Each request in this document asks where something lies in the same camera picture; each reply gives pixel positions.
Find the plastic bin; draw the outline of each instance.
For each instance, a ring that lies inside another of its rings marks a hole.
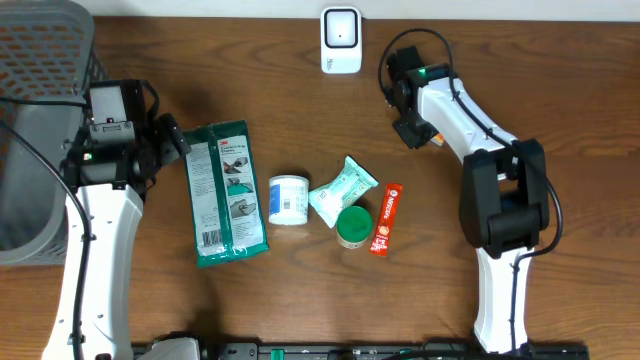
[[[84,102],[106,73],[93,51],[94,23],[66,0],[0,2],[0,96]],[[52,164],[66,156],[80,108],[0,101],[10,124]],[[66,194],[44,167],[0,130],[0,265],[63,264]]]

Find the wood grain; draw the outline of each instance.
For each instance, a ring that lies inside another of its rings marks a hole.
[[[457,220],[461,169],[449,149],[408,150],[378,89],[387,42],[432,27],[454,45],[476,102],[521,139],[536,137],[565,211],[565,237],[536,259],[527,329],[582,340],[592,359],[637,359],[640,341],[640,25],[371,21],[354,75],[320,70],[316,20],[98,18],[95,46],[113,78],[148,79],[183,129],[248,119],[262,212],[268,179],[333,179],[350,154],[405,194],[386,259],[345,250],[311,213],[268,226],[268,253],[197,269],[183,164],[164,169],[133,256],[134,341],[173,330],[265,342],[423,341],[467,337],[477,314],[475,253]],[[409,36],[428,62],[434,39]],[[363,204],[379,211],[383,186]],[[548,243],[552,231],[543,234]],[[0,359],[38,358],[62,269],[0,269]]]

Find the blue label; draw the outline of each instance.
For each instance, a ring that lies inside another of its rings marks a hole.
[[[280,212],[280,184],[273,185],[269,191],[269,215]]]

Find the green lid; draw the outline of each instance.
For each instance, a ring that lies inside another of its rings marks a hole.
[[[373,229],[373,219],[360,206],[349,206],[338,216],[338,235],[347,242],[359,243],[366,240]]]

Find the green package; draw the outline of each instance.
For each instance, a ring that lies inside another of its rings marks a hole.
[[[210,124],[185,137],[198,267],[269,250],[247,122]]]

